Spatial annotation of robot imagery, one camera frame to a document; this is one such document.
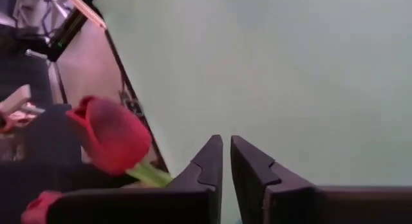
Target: red object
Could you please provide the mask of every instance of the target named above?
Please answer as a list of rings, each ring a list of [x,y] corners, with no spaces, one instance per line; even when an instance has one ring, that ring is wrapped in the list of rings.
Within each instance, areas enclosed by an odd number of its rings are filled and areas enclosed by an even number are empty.
[[[47,211],[62,194],[60,192],[44,191],[40,196],[28,204],[21,215],[22,224],[46,224]]]
[[[66,114],[92,163],[104,172],[123,174],[149,152],[149,131],[120,104],[89,96]]]

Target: tulip bud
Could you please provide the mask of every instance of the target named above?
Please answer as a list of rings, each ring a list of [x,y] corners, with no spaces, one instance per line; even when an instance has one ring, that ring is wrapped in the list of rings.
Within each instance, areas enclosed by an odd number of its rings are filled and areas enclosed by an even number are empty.
[[[85,97],[79,107],[66,114],[91,162],[104,172],[123,174],[149,152],[149,131],[120,104]]]

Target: tulip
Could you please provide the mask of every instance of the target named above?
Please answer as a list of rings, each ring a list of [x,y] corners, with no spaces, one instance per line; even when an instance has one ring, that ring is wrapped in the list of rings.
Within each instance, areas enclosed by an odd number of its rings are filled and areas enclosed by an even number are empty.
[[[128,173],[155,187],[171,181],[168,174],[143,160],[151,135],[126,107],[88,96],[66,114],[91,162],[100,170],[112,175]]]
[[[60,192],[42,192],[36,200],[28,204],[25,212],[21,215],[21,223],[46,224],[46,215],[49,207],[61,196]]]

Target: green stem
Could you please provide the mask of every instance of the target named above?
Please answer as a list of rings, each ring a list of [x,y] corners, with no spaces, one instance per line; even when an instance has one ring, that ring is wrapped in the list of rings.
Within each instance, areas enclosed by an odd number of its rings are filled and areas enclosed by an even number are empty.
[[[136,164],[134,168],[128,169],[126,173],[153,187],[162,188],[172,181],[172,178],[168,173],[153,167],[146,160]]]

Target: desk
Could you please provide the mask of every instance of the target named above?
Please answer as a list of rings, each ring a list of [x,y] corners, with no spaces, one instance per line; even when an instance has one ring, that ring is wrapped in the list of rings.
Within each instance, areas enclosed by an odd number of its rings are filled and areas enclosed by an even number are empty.
[[[95,0],[176,175],[230,135],[311,182],[412,185],[411,0]]]

